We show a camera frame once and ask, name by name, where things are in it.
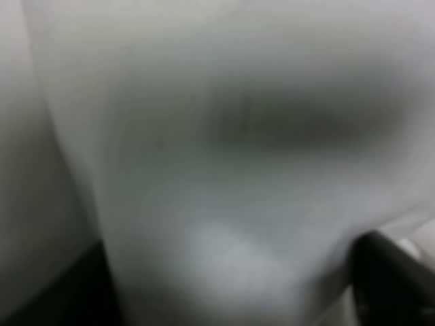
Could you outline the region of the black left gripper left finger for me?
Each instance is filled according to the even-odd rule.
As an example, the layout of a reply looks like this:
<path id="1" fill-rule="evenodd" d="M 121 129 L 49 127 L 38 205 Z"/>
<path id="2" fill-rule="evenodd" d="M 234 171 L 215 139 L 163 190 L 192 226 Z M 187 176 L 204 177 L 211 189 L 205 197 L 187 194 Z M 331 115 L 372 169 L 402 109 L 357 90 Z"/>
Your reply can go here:
<path id="1" fill-rule="evenodd" d="M 118 325 L 119 303 L 103 245 L 81 256 L 2 325 Z"/>

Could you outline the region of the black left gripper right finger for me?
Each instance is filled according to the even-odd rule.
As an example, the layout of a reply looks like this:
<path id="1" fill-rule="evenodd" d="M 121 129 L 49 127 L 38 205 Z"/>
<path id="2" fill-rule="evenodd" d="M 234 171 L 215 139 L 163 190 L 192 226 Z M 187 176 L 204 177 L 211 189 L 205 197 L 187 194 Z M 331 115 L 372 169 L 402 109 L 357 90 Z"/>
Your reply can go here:
<path id="1" fill-rule="evenodd" d="M 434 272 L 381 233 L 354 242 L 350 276 L 360 325 L 434 324 Z"/>

